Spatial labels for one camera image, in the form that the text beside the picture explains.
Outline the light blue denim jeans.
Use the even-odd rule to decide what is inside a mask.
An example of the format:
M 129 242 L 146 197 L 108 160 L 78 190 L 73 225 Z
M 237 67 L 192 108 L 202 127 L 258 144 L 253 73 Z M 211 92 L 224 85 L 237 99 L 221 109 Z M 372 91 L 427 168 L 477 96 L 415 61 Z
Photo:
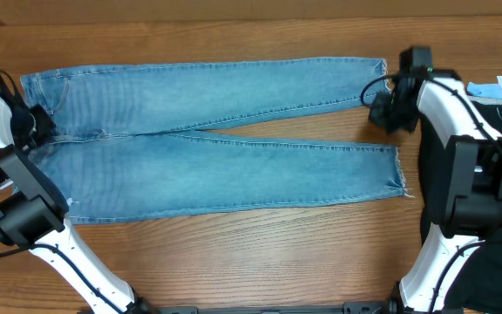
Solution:
M 393 146 L 229 129 L 359 107 L 381 58 L 84 65 L 21 77 L 55 123 L 31 160 L 79 224 L 372 201 L 406 193 Z

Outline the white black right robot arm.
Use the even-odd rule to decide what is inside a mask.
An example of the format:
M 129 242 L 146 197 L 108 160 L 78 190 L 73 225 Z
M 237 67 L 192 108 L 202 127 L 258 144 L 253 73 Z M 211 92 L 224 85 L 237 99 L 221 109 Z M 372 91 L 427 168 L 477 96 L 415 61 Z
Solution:
M 421 170 L 428 234 L 411 270 L 382 313 L 452 313 L 445 297 L 471 256 L 502 229 L 502 135 L 472 104 L 458 75 L 407 66 L 389 75 L 390 93 L 370 105 L 370 121 L 387 131 L 420 122 Z

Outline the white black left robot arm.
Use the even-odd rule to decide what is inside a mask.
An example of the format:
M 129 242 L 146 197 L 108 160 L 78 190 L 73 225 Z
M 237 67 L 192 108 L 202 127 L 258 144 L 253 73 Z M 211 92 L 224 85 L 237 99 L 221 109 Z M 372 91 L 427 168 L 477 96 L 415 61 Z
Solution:
M 29 160 L 54 128 L 41 106 L 27 106 L 0 70 L 0 257 L 28 251 L 48 263 L 93 313 L 154 313 L 155 308 L 113 274 L 82 240 L 56 185 Z

